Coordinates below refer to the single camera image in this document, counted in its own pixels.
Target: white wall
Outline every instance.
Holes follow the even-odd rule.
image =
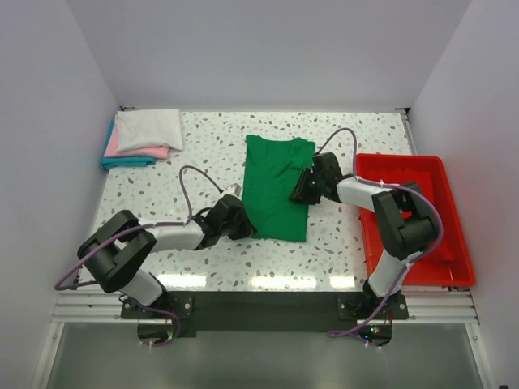
[[[446,165],[485,345],[511,388],[519,387],[517,15],[517,0],[473,0],[410,113],[418,151]]]
[[[64,0],[0,12],[0,387],[28,387],[97,205],[117,108]]]
[[[123,105],[409,107],[470,0],[68,0]]]

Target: white speckled tabletop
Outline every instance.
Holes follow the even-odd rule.
[[[266,139],[302,137],[321,145],[337,128],[348,126],[358,137],[358,152],[411,153],[399,113],[182,113],[185,148],[146,168],[109,171],[95,227],[115,212],[129,209],[152,220],[184,220],[187,207],[178,170],[195,165],[221,187],[242,184],[245,135]],[[340,133],[328,145],[343,173],[351,172],[352,140]],[[186,186],[195,211],[209,207],[218,193],[202,176],[187,171]],[[142,268],[158,276],[168,289],[196,290],[360,290],[365,280],[362,231],[358,208],[323,199],[310,206],[307,241],[223,237],[209,250],[172,250],[151,254]],[[92,280],[86,269],[80,279]]]

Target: blue cloth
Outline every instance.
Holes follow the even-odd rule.
[[[101,158],[101,167],[106,170],[116,168],[118,166],[148,166],[154,165],[157,159],[154,156],[118,156],[118,157],[106,157],[105,152],[114,130],[115,119],[112,119],[108,134],[106,135],[105,147],[103,148],[103,157]]]

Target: green t-shirt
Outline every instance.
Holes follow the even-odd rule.
[[[257,238],[304,242],[308,206],[289,201],[305,168],[311,168],[315,143],[296,138],[266,140],[247,135],[242,201]]]

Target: red plastic container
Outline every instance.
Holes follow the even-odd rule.
[[[435,252],[418,261],[404,280],[407,285],[472,286],[476,279],[461,230],[444,164],[437,156],[358,154],[358,175],[387,183],[417,182],[444,222],[444,239]],[[375,214],[361,209],[367,272],[371,274],[382,254]]]

